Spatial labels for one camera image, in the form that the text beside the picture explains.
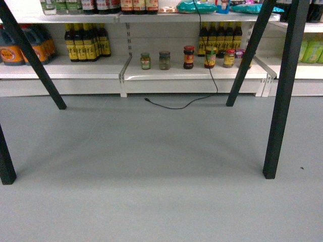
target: dark glass bottle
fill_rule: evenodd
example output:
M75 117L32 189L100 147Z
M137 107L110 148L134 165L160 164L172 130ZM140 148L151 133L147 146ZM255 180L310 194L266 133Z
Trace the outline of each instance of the dark glass bottle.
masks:
M217 57L223 58L224 57L224 40L225 40L225 31L224 31L224 22L220 22L220 26L217 31Z
M82 0L82 8L84 11L84 14L96 14L97 9L95 5L95 0Z
M132 0L121 0L122 14L133 14L133 2Z
M198 41L198 54L197 56L205 56L205 45L207 45L207 28L206 28L206 22L202 22L202 26L199 33L199 41Z

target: bottle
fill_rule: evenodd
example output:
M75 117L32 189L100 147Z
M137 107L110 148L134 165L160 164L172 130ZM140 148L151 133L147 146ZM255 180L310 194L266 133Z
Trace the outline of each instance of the bottle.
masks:
M40 0L40 4L45 15L56 14L54 0Z
M97 50L95 49L94 45L94 36L92 35L92 31L90 29L90 25L84 23L83 24L83 42L84 42L84 47L86 49L86 58L89 62L95 62L98 59Z
M56 14L67 14L66 0L55 0Z
M133 12L137 15L146 14L145 0L133 0Z
M308 8L307 22L318 23L323 14L323 0L313 0Z
M225 37L224 37L224 48L223 48L223 55L226 53L227 49L230 49L232 47L232 42L233 42L233 22L229 22Z
M40 36L32 29L31 24L23 24L21 25L21 29L24 32L26 38L28 39L30 45L34 49L36 55L38 56L40 62L43 65L48 64L48 57L44 49L43 41ZM30 65L27 58L24 56L25 62L27 65Z
M208 41L207 41L207 46L215 46L217 43L217 28L216 28L216 23L212 22L211 27L208 31Z
M68 14L77 15L84 13L81 0L66 0L66 7Z
M109 0L96 0L96 7L99 14L108 14L110 7Z
M151 68L149 53L141 53L140 63L143 70L149 70Z
M77 49L74 42L74 31L71 28L72 24L65 24L65 43L69 52L71 62L78 62Z
M99 44L99 36L98 36L98 30L96 28L96 24L89 24L90 31L92 32L94 46L95 46L95 52L96 56L100 57L102 55L101 45Z
M145 0L147 14L157 14L158 0Z
M49 47L50 59L53 59L56 56L56 47L54 41L49 33L49 31L41 24L37 25L40 32L43 34L47 45Z
M309 41L306 48L302 62L304 63L316 63L323 51L323 41L322 39L316 37Z
M109 1L109 13L117 14L121 11L121 2L120 0L108 0Z
M104 57L111 56L109 36L107 34L107 31L104 28L104 24L99 25L98 34L99 34L99 41L100 41L101 50L102 50L102 56Z
M233 32L232 49L240 49L241 38L242 38L241 22L237 22L237 26Z
M77 57L80 62L86 62L86 49L83 42L83 31L81 30L82 24L74 24L74 43L77 50Z
M121 11L125 15L133 14L132 0L121 0Z
M81 0L82 1L82 8L84 14L96 14L96 6L94 0Z
M223 58L224 57L224 39L225 39L225 31L224 31L224 22L220 22L219 29L217 31L217 57Z
M19 46L0 25L0 55L5 66L22 66L25 64Z
M205 47L207 45L207 28L206 22L202 22L202 27L199 33L199 41L198 41L198 55L197 56L205 56Z

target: blue packaging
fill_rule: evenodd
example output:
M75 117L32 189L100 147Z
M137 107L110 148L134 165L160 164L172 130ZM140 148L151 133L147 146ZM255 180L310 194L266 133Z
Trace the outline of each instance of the blue packaging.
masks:
M216 0L216 6L218 7L217 13L228 14L230 10L231 0Z

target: green bottle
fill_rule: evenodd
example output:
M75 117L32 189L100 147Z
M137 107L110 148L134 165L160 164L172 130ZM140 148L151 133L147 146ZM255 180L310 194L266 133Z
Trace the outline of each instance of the green bottle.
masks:
M323 51L323 41L322 39L316 37L309 41L306 48L302 62L304 63L316 63Z

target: red jar lid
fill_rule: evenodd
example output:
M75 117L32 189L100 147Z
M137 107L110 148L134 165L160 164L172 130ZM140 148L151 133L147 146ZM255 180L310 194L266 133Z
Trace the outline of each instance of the red jar lid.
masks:
M236 51L234 49L227 49L227 53L234 54Z
M194 50L194 47L192 45L185 45L184 50Z

